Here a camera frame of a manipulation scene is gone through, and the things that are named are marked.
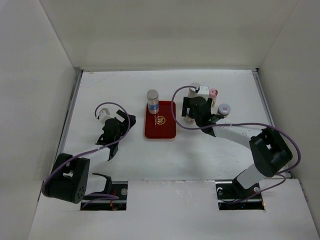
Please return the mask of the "pink-lid spice bottle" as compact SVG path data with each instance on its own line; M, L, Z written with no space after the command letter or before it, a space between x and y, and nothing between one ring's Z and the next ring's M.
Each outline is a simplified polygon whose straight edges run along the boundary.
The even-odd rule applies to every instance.
M217 96L218 96L218 90L215 88L211 88L209 90L209 98L212 99L211 107L213 108L216 104L217 101Z

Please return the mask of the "tall silver-lid beige bottle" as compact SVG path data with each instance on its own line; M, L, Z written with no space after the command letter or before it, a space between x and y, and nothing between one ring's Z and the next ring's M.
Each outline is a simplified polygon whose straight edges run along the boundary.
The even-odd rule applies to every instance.
M194 98L200 90L200 84L197 82L193 82L190 84L190 88L188 90L188 97Z

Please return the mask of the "grey-lid jar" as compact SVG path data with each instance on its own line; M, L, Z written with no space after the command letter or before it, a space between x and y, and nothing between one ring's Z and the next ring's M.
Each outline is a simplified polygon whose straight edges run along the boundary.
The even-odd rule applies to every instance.
M187 124L193 124L194 123L194 119L189 117L189 116L185 116L184 117L184 121L187 123Z
M218 106L217 112L222 116L227 116L231 112L231 107L227 103L222 103Z

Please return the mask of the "silver-lid blue-label bottle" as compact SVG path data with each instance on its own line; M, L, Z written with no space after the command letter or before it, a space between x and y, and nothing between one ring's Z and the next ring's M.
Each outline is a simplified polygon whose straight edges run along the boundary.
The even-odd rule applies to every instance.
M159 112L159 93L155 89L150 89L147 94L147 108L148 111L155 115Z

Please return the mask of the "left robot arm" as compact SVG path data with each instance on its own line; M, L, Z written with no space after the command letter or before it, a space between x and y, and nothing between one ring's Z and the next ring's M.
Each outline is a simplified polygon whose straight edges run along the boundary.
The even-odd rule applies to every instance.
M48 197L73 204L78 204L85 196L90 170L90 159L85 155L93 154L105 148L109 149L108 161L112 160L119 149L119 142L136 124L136 116L117 110L119 120L111 116L107 108L102 108L96 118L103 124L102 131L96 142L96 149L77 156L61 153L57 156L49 177L44 181L41 193Z

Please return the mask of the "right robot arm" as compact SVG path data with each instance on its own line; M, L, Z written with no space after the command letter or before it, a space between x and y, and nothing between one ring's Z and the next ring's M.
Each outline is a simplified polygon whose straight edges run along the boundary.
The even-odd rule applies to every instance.
M181 115L194 119L203 133L230 140L251 151L253 164L232 180L233 194L243 198L255 184L276 175L292 160L293 154L277 130L266 125L254 129L232 124L224 116L211 113L211 102L201 96L184 97Z

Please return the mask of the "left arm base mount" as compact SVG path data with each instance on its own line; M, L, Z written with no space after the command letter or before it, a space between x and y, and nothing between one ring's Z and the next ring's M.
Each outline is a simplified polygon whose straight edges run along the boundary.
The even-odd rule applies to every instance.
M81 211L125 211L129 183L114 181L111 176L93 173L80 202Z

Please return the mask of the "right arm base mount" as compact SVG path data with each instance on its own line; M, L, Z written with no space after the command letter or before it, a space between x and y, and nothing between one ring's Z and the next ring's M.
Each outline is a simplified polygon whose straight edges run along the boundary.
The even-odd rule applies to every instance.
M231 180L215 182L218 208L221 211L264 210L262 194L258 193L259 183L248 189L233 183Z

